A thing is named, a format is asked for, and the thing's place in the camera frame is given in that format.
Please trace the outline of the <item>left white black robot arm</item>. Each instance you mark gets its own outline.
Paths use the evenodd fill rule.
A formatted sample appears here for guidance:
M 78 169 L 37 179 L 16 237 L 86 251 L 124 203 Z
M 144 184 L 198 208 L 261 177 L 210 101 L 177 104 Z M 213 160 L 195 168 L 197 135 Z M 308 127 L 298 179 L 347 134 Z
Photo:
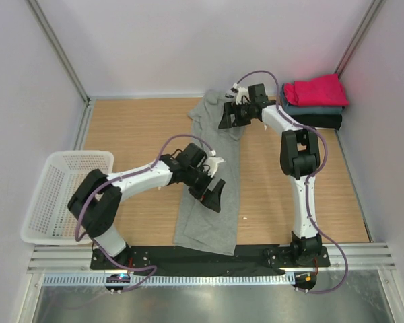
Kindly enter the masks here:
M 220 179 L 214 188 L 209 186 L 223 162 L 214 151 L 206 153 L 189 143 L 183 150 L 160 153 L 152 163 L 126 172 L 90 171 L 67 203 L 77 220 L 75 239 L 80 241 L 87 235 L 98 246 L 108 266 L 129 268 L 131 247 L 114 226 L 119 205 L 142 192 L 183 183 L 194 199 L 218 213 L 226 182 Z

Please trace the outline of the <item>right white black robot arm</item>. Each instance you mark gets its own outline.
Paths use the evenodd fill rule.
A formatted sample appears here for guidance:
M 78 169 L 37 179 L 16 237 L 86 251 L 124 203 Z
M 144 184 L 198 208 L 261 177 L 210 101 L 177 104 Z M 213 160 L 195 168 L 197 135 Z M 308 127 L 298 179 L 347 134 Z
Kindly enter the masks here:
M 311 266 L 322 251 L 316 220 L 308 214 L 315 212 L 315 179 L 311 174 L 321 163 L 318 136 L 270 100 L 262 83 L 250 87 L 235 83 L 226 96 L 231 101 L 224 104 L 219 129 L 243 127 L 257 119 L 281 135 L 280 166 L 289 177 L 294 202 L 292 241 L 285 257 L 295 266 Z

